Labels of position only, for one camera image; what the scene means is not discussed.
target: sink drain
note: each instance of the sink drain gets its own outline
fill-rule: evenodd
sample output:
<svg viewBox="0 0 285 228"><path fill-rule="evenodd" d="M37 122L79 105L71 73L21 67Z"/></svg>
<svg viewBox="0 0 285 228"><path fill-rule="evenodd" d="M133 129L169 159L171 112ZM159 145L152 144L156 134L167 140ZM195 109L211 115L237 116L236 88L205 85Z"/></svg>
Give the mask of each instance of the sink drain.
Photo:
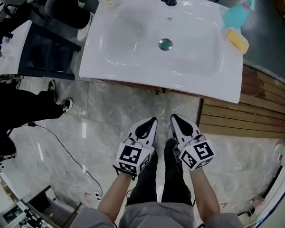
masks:
<svg viewBox="0 0 285 228"><path fill-rule="evenodd" d="M163 51L169 51L171 50L173 44L172 44L172 41L170 41L169 39L161 39L158 43L158 46L161 50Z"/></svg>

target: table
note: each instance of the table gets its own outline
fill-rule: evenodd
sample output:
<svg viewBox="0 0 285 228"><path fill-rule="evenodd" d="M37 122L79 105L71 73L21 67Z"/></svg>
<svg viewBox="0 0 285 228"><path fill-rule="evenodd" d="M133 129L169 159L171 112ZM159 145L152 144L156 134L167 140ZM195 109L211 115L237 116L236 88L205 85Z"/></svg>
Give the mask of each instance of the table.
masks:
<svg viewBox="0 0 285 228"><path fill-rule="evenodd" d="M2 43L0 75L23 75L74 80L68 72L73 52L81 47L28 20Z"/></svg>

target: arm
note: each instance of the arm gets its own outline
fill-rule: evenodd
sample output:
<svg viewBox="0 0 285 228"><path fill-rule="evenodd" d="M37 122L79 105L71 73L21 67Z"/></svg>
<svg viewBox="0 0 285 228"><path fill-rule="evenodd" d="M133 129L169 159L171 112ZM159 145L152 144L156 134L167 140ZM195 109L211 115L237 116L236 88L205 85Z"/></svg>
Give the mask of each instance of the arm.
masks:
<svg viewBox="0 0 285 228"><path fill-rule="evenodd" d="M132 176L119 173L108 192L98 205L97 210L103 212L107 217L115 222L120 208L123 204L123 200L127 194Z"/></svg>
<svg viewBox="0 0 285 228"><path fill-rule="evenodd" d="M215 215L220 214L219 201L202 168L190 171L190 177L200 218L206 223Z"/></svg>

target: white sneaker sole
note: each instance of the white sneaker sole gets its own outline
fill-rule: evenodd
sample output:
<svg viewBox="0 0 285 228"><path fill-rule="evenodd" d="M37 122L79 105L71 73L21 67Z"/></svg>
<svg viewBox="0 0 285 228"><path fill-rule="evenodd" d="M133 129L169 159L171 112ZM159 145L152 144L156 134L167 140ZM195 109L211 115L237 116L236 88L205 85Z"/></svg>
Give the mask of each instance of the white sneaker sole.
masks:
<svg viewBox="0 0 285 228"><path fill-rule="evenodd" d="M70 106L69 106L69 108L65 111L65 113L69 112L69 111L72 109L73 104L74 104L74 101L73 101L72 98L65 99L63 102L65 102L65 101L67 101L67 100L70 101Z"/></svg>
<svg viewBox="0 0 285 228"><path fill-rule="evenodd" d="M93 18L94 18L94 13L92 13L92 12L90 12L90 20L89 20L89 22L88 22L88 29L86 30L86 32L85 32L85 34L82 36L82 33L80 32L81 30L78 30L78 34L77 34L77 40L79 41L79 42L83 42L83 41L85 41L86 40L86 38L87 38L87 35L89 34L89 30L90 30L90 27L91 27L91 25L92 25L92 21L93 21Z"/></svg>

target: wooden slat panel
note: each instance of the wooden slat panel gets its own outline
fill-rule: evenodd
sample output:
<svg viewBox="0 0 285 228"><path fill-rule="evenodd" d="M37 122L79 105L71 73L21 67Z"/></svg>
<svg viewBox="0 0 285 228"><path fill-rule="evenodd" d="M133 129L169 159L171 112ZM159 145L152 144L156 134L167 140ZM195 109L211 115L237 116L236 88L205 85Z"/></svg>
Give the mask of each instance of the wooden slat panel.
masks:
<svg viewBox="0 0 285 228"><path fill-rule="evenodd" d="M251 137L251 138L278 138L285 139L285 133L274 133L231 127L220 127L213 125L200 124L199 129L202 133L220 134L228 136Z"/></svg>
<svg viewBox="0 0 285 228"><path fill-rule="evenodd" d="M285 114L285 106L279 105L275 102L264 100L262 98L258 98L252 95L247 95L244 93L241 93L240 100L241 103L245 103L248 105L254 105L258 107L262 107L268 110L276 111L279 113Z"/></svg>
<svg viewBox="0 0 285 228"><path fill-rule="evenodd" d="M200 118L200 124L285 133L285 127L273 126L262 123L252 123L247 121L234 120L234 119L218 117L218 116L209 116L209 115L202 115Z"/></svg>
<svg viewBox="0 0 285 228"><path fill-rule="evenodd" d="M243 74L242 75L242 83L264 89L265 91L271 92L271 93L278 95L278 96L285 99L285 91L283 91L283 90L281 90L281 89L279 89L279 88L277 88L277 87L275 87L269 83L266 83L266 82L254 77L254 76L251 76L248 74Z"/></svg>
<svg viewBox="0 0 285 228"><path fill-rule="evenodd" d="M265 91L261 88L257 88L257 87L242 83L241 92L249 94L249 95L255 95L255 96L260 97L262 99L272 101L272 102L275 102L277 104L285 106L285 99L284 98L279 97L279 96L277 96L271 92Z"/></svg>
<svg viewBox="0 0 285 228"><path fill-rule="evenodd" d="M243 74L249 74L249 75L255 76L258 79L285 91L285 84L283 84L281 81L279 81L275 78L272 78L271 76L269 76L263 72L260 72L256 69L252 68L252 67L249 67L247 65L243 65Z"/></svg>
<svg viewBox="0 0 285 228"><path fill-rule="evenodd" d="M285 127L285 121L280 119L256 115L252 113L240 112L206 104L202 108L202 114Z"/></svg>
<svg viewBox="0 0 285 228"><path fill-rule="evenodd" d="M233 109L237 111L242 111L242 112L258 114L262 116L268 116L268 117L273 117L276 119L285 120L285 114L277 113L277 112L270 111L264 108L259 108L256 106L243 104L243 103L233 104L233 103L215 100L215 99L205 99L204 105L213 105L213 106L223 107L226 109Z"/></svg>

